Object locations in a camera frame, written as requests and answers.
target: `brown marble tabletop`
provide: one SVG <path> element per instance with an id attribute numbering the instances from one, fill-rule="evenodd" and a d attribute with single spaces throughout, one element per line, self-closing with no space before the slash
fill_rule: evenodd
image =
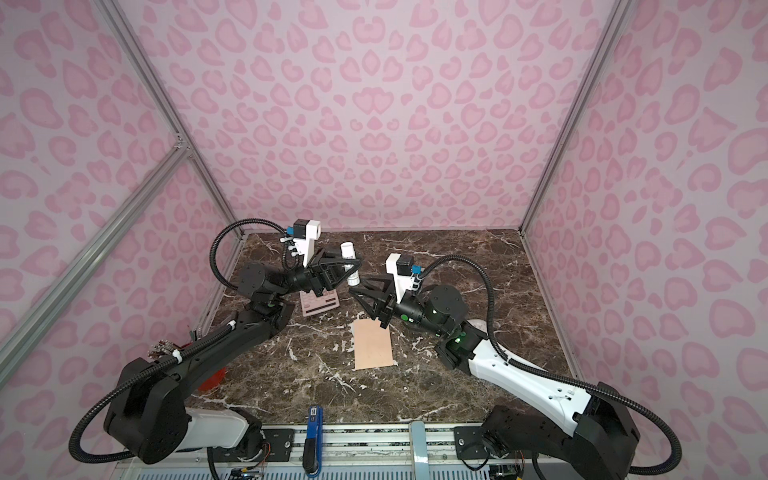
<path id="1" fill-rule="evenodd" d="M 317 248 L 345 241 L 352 241 L 364 259 L 361 276 L 386 274 L 384 261 L 390 253 L 410 253 L 422 266 L 448 253 L 472 258 L 494 284 L 499 342 L 544 369 L 570 375 L 516 231 L 324 232 Z M 251 234 L 232 281 L 237 283 L 237 271 L 245 263 L 279 267 L 281 247 L 274 234 Z M 469 306 L 468 319 L 485 318 L 485 291 L 470 266 L 443 264 L 426 279 L 430 283 L 455 286 Z M 351 325 L 366 314 L 348 288 L 345 282 L 337 290 L 339 308 L 307 318 L 301 316 L 299 295 L 290 295 L 296 310 L 288 327 L 235 359 L 218 387 L 196 393 L 187 404 L 207 409 L 240 406 L 270 424 L 304 423 L 307 408 L 314 404 L 324 408 L 329 423 L 476 422 L 497 404 L 530 409 L 491 383 L 448 371 L 437 359 L 434 340 L 406 329 L 397 319 L 390 324 L 396 364 L 355 370 Z M 214 324 L 247 302 L 230 290 L 225 295 Z"/>

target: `blue clamp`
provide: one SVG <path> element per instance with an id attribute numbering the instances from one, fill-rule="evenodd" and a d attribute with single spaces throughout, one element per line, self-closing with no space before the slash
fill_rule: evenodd
<path id="1" fill-rule="evenodd" d="M 309 419 L 306 422 L 306 441 L 304 442 L 304 456 L 302 467 L 306 476 L 315 478 L 320 475 L 323 453 L 323 407 L 313 405 L 310 407 Z"/>

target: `pink heart-patterned wallpaper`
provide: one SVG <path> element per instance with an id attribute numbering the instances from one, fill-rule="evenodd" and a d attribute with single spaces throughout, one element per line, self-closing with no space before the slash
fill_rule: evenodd
<path id="1" fill-rule="evenodd" d="M 174 139 L 88 0 L 0 5 L 0 343 Z"/>
<path id="2" fill-rule="evenodd" d="M 125 0 L 241 217 L 517 227 L 612 0 Z"/>
<path id="3" fill-rule="evenodd" d="M 642 1 L 529 234 L 584 376 L 682 440 L 669 479 L 768 477 L 767 82 L 768 3 Z"/>
<path id="4" fill-rule="evenodd" d="M 150 344 L 189 341 L 216 283 L 208 249 L 223 227 L 194 169 L 182 164 L 0 392 L 0 477 L 95 480 L 111 471 L 76 462 L 69 435 Z M 232 246 L 227 239 L 220 262 Z M 88 452 L 122 450 L 102 429 L 104 413 L 86 430 Z"/>

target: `diagonal metal bar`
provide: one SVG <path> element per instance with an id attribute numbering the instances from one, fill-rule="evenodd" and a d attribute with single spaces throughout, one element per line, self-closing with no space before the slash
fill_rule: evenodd
<path id="1" fill-rule="evenodd" d="M 0 389 L 43 339 L 67 305 L 80 293 L 157 193 L 173 177 L 185 158 L 189 158 L 187 145 L 180 142 L 72 260 L 67 271 L 48 294 L 19 321 L 8 341 L 0 347 Z"/>
<path id="2" fill-rule="evenodd" d="M 602 73 L 609 63 L 608 59 L 616 48 L 619 37 L 621 37 L 621 33 L 627 24 L 627 20 L 631 17 L 631 13 L 636 4 L 637 0 L 617 0 L 616 3 L 614 3 L 611 13 L 608 15 L 608 20 L 606 21 L 602 36 L 598 41 L 598 46 L 595 48 L 594 54 L 589 61 L 587 70 L 584 73 L 584 79 L 581 81 L 576 96 L 574 97 L 574 101 L 571 104 L 571 109 L 565 116 L 563 127 L 558 133 L 558 137 L 555 140 L 554 147 L 547 160 L 544 172 L 541 174 L 541 178 L 534 190 L 531 204 L 528 205 L 528 209 L 523 216 L 519 228 L 521 235 L 525 235 L 525 232 L 531 226 L 531 222 L 536 216 L 536 211 L 544 199 L 544 195 L 551 183 L 554 173 L 558 169 L 558 165 L 562 161 L 568 143 L 571 141 L 571 137 L 573 137 L 573 133 L 576 131 L 576 127 L 578 127 L 584 112 L 587 110 L 589 97 L 597 87 Z"/>
<path id="3" fill-rule="evenodd" d="M 94 0 L 94 3 L 101 11 L 104 20 L 109 24 L 109 27 L 112 30 L 116 40 L 122 47 L 123 52 L 125 52 L 126 56 L 128 57 L 128 60 L 134 66 L 136 73 L 144 83 L 144 86 L 147 88 L 149 95 L 154 99 L 155 104 L 165 118 L 165 121 L 170 126 L 170 129 L 176 134 L 176 137 L 179 141 L 184 141 L 187 143 L 187 146 L 190 148 L 192 154 L 192 164 L 194 165 L 197 173 L 200 175 L 200 178 L 202 179 L 205 187 L 208 189 L 208 192 L 214 199 L 214 203 L 216 204 L 219 211 L 224 215 L 228 223 L 233 223 L 239 220 L 237 215 L 234 213 L 232 206 L 227 201 L 218 184 L 214 180 L 214 177 L 208 170 L 208 167 L 203 160 L 202 153 L 194 143 L 194 139 L 190 135 L 190 132 L 187 130 L 187 127 L 184 125 L 178 110 L 174 106 L 173 101 L 170 99 L 170 95 L 165 90 L 160 76 L 149 62 L 147 58 L 147 52 L 138 41 L 131 23 L 127 20 L 125 13 L 118 4 L 117 0 Z M 240 228 L 236 229 L 235 233 L 238 239 L 243 236 L 243 230 Z"/>

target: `white tube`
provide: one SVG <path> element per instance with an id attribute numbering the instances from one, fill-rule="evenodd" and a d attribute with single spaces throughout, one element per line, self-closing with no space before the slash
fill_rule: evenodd
<path id="1" fill-rule="evenodd" d="M 344 242 L 341 244 L 341 256 L 346 259 L 353 259 L 355 257 L 355 247 L 352 245 L 352 242 Z M 345 265 L 344 269 L 349 270 L 352 268 L 351 265 Z M 348 276 L 346 278 L 346 283 L 349 286 L 355 286 L 360 284 L 360 275 L 355 272 L 352 275 Z"/>

